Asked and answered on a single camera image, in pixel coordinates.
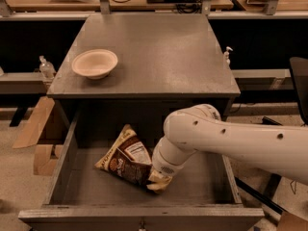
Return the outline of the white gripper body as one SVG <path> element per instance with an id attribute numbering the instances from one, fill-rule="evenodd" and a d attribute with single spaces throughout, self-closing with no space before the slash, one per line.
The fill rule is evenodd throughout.
<path id="1" fill-rule="evenodd" d="M 152 155 L 152 166 L 164 176 L 175 176 L 196 152 L 162 137 L 156 144 Z"/>

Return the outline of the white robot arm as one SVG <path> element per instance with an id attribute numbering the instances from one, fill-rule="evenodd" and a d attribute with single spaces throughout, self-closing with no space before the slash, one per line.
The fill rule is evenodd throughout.
<path id="1" fill-rule="evenodd" d="M 176 175 L 197 151 L 225 155 L 308 184 L 308 128 L 230 123 L 208 104 L 177 110 L 164 122 L 153 151 L 154 168 Z"/>

